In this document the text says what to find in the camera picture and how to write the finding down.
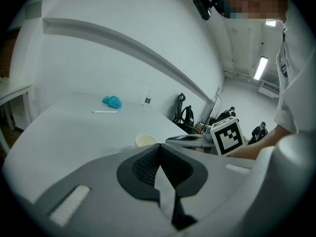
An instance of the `paper cup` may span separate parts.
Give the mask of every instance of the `paper cup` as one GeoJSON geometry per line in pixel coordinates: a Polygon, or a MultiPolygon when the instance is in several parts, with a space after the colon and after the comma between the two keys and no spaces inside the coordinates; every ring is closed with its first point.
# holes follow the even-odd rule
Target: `paper cup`
{"type": "Polygon", "coordinates": [[[159,143],[158,140],[149,134],[140,134],[136,137],[135,147],[143,147],[159,143]]]}

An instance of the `white wall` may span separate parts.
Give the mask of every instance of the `white wall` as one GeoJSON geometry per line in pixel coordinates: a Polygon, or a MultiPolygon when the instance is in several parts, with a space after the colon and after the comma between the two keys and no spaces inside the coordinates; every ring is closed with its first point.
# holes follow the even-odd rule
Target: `white wall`
{"type": "Polygon", "coordinates": [[[137,57],[96,42],[47,35],[42,18],[26,20],[12,57],[12,80],[33,82],[35,116],[71,91],[117,95],[152,105],[168,118],[183,92],[196,121],[205,116],[223,74],[205,23],[185,0],[43,0],[42,18],[80,20],[113,29],[148,47],[175,66],[207,96],[192,92],[137,57]]]}
{"type": "Polygon", "coordinates": [[[278,98],[270,98],[259,93],[258,88],[235,80],[225,80],[220,97],[223,105],[219,113],[234,106],[236,118],[239,119],[242,133],[247,139],[251,139],[251,132],[263,121],[267,124],[268,132],[276,127],[274,116],[278,98]]]}

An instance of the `water bottle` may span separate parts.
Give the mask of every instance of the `water bottle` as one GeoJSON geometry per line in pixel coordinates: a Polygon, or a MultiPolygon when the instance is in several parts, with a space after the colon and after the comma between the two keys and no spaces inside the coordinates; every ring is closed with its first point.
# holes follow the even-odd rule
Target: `water bottle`
{"type": "Polygon", "coordinates": [[[147,94],[147,97],[146,97],[146,99],[145,99],[145,102],[144,102],[144,107],[149,106],[150,101],[151,101],[151,99],[152,99],[152,95],[153,95],[152,92],[149,91],[148,94],[147,94]]]}

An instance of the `person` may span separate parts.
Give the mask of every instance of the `person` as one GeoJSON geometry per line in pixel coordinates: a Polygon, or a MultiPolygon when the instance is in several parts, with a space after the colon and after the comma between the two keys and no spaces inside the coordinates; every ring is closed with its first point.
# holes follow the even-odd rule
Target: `person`
{"type": "Polygon", "coordinates": [[[248,144],[251,145],[258,141],[261,141],[267,134],[268,134],[268,130],[266,129],[266,123],[261,122],[260,126],[257,126],[252,131],[252,138],[248,144]]]}
{"type": "Polygon", "coordinates": [[[229,114],[229,115],[231,115],[231,116],[236,117],[235,107],[234,107],[234,106],[232,106],[230,109],[224,111],[224,113],[227,113],[227,114],[229,114]]]}
{"type": "Polygon", "coordinates": [[[276,57],[280,97],[276,111],[277,126],[259,142],[230,155],[235,158],[256,159],[259,152],[275,146],[283,137],[295,133],[292,113],[282,93],[302,70],[316,64],[316,39],[299,9],[291,0],[218,0],[231,18],[274,19],[283,24],[281,45],[276,57]]]}

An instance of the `fluorescent light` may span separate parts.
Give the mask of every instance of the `fluorescent light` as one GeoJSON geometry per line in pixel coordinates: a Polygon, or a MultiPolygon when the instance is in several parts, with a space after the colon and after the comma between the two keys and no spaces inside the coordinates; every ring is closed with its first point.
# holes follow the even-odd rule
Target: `fluorescent light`
{"type": "Polygon", "coordinates": [[[276,21],[266,21],[266,25],[268,25],[268,26],[276,26],[276,21]]]}
{"type": "Polygon", "coordinates": [[[261,77],[261,75],[262,75],[267,63],[268,63],[268,59],[265,58],[265,57],[261,57],[260,63],[259,63],[259,66],[258,66],[258,69],[257,69],[257,72],[256,72],[256,75],[254,77],[256,80],[260,79],[260,77],[261,77]]]}

